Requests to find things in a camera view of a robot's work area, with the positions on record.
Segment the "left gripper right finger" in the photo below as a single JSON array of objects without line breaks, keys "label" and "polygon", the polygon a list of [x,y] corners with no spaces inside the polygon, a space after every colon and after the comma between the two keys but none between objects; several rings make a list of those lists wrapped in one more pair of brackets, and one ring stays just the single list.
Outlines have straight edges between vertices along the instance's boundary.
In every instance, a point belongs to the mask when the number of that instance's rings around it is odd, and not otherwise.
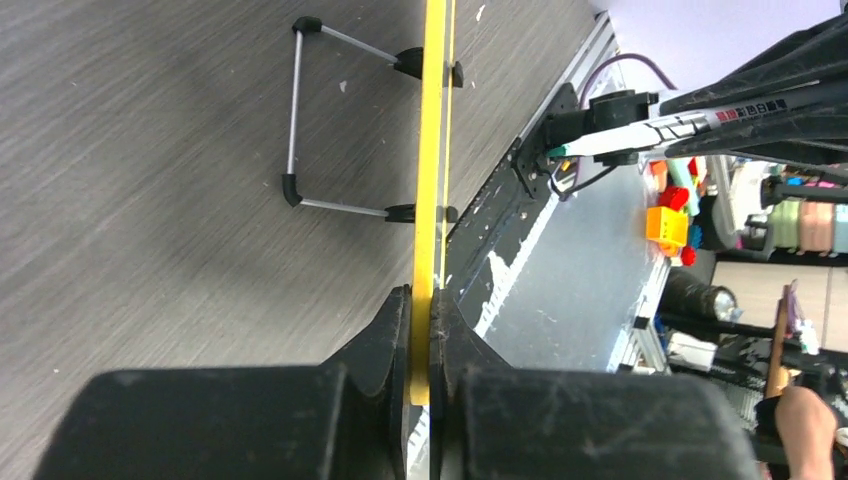
[{"label": "left gripper right finger", "polygon": [[437,293],[433,479],[756,479],[723,393],[693,376],[519,369]]}]

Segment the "yellow framed whiteboard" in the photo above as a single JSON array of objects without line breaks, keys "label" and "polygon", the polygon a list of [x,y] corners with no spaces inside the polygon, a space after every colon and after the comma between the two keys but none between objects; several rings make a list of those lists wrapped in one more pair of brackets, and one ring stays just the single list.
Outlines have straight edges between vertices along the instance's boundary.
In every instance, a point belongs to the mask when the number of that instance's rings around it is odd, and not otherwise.
[{"label": "yellow framed whiteboard", "polygon": [[453,100],[463,84],[454,1],[339,1],[298,8],[284,41],[282,201],[299,220],[386,256],[411,291],[405,393],[436,399],[431,308],[447,281]]}]

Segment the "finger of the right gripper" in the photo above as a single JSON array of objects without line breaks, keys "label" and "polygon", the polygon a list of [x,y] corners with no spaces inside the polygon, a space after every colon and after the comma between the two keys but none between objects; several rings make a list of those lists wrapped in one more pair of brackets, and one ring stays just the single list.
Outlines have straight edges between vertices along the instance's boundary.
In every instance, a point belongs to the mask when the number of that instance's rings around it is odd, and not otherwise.
[{"label": "finger of the right gripper", "polygon": [[788,116],[743,122],[682,140],[665,150],[670,158],[741,153],[813,165],[847,161],[845,116]]},{"label": "finger of the right gripper", "polygon": [[847,78],[847,15],[796,31],[723,79],[663,102],[662,115]]}]

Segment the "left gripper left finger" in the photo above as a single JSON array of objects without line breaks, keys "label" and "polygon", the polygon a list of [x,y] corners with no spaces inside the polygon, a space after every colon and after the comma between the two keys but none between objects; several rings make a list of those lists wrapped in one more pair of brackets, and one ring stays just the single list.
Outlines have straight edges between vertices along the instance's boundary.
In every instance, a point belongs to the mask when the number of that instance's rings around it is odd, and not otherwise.
[{"label": "left gripper left finger", "polygon": [[38,479],[402,479],[408,286],[317,365],[123,369],[94,376]]}]

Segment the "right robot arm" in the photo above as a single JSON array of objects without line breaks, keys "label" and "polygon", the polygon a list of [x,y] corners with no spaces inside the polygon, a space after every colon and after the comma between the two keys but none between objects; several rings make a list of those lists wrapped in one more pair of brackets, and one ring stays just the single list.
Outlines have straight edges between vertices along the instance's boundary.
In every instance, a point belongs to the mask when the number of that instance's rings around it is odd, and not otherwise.
[{"label": "right robot arm", "polygon": [[731,154],[779,163],[847,159],[847,15],[796,31],[686,93],[633,90],[543,123],[552,157],[604,164]]}]

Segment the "green whiteboard marker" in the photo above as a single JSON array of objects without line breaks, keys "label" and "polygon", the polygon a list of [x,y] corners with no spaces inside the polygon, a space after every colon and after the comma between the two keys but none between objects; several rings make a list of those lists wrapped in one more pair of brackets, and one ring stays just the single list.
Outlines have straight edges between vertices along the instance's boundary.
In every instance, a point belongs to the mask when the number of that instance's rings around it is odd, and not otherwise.
[{"label": "green whiteboard marker", "polygon": [[656,149],[726,125],[789,112],[802,104],[802,101],[793,96],[768,96],[764,99],[639,120],[625,126],[584,134],[569,142],[558,142],[547,151],[546,156],[596,156],[627,149]]}]

